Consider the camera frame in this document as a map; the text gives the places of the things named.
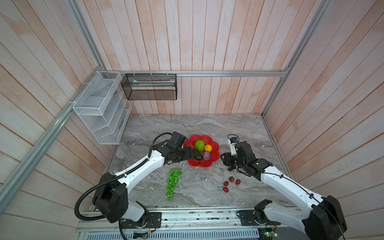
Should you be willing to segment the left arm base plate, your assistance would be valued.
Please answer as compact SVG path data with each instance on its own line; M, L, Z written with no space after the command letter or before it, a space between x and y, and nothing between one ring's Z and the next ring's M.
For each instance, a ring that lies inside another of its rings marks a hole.
M161 212L148 212L137 221L124 219L120 221L122 229L134 229L134 230L144 230L144 229L158 229L161 227L162 223L162 213Z

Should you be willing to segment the dark avocado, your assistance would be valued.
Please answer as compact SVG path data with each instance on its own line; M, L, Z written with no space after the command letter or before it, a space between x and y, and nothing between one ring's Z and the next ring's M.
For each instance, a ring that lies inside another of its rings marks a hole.
M196 161L202 161L203 160L203 155L201 154L201 152L197 149L192 149L192 155L193 155L193 158L196 160Z

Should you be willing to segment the bumpy green custard apple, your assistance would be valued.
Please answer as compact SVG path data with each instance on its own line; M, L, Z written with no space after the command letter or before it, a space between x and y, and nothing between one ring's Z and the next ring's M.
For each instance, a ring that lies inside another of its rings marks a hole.
M194 143L194 148L198 150L199 152L203 152L205 150L205 142L203 140L197 140Z

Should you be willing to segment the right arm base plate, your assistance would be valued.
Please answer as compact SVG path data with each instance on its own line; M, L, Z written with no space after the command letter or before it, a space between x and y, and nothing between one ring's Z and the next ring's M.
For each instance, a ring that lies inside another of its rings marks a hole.
M279 222L271 222L267 219L266 215L258 210L240 210L236 213L240 218L242 226L265 226L269 225L281 225Z

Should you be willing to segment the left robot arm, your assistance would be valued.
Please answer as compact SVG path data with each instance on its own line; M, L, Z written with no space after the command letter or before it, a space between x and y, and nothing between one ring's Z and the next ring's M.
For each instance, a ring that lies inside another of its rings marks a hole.
M105 173L99 183L77 200L74 213L82 221L107 219L110 223L130 220L140 228L144 227L149 218L149 211L139 202L129 203L131 190L153 171L165 164L175 164L192 159L202 160L203 156L197 149L189 147L187 137L173 132L170 138L160 143L153 141L149 152L132 166L114 175ZM92 204L101 212L96 217L86 217L80 212L82 201L94 193Z

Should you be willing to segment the yellow lemon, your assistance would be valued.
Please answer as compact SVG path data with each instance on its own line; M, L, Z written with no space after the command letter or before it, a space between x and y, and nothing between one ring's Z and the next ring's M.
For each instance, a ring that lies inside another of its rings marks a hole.
M213 150L213 147L211 146L211 145L205 145L205 147L204 147L204 151L205 152L211 152Z

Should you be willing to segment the green grape bunch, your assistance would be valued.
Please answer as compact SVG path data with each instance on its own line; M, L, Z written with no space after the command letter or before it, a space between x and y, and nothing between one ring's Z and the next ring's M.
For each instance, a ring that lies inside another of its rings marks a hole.
M172 169L169 173L169 177L167 180L167 199L171 200L174 195L174 191L176 187L179 185L179 180L181 178L181 175L183 174L181 169Z

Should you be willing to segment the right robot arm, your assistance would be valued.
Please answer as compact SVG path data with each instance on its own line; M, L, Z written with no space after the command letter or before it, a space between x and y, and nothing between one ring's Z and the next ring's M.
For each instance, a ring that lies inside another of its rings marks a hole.
M230 152L221 155L223 164L230 171L254 177L288 198L295 207L280 206L271 200L263 200L252 211L239 211L243 225L267 226L280 223L294 228L311 240L337 240L343 238L348 227L339 201L323 197L292 180L273 164L256 158L247 142L237 137L228 140Z

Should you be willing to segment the purple passion fruit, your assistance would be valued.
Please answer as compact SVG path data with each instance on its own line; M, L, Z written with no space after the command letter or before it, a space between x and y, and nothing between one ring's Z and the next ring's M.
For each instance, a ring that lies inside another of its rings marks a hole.
M203 160L204 161L210 161L211 160L211 153L209 153L209 152L203 152Z

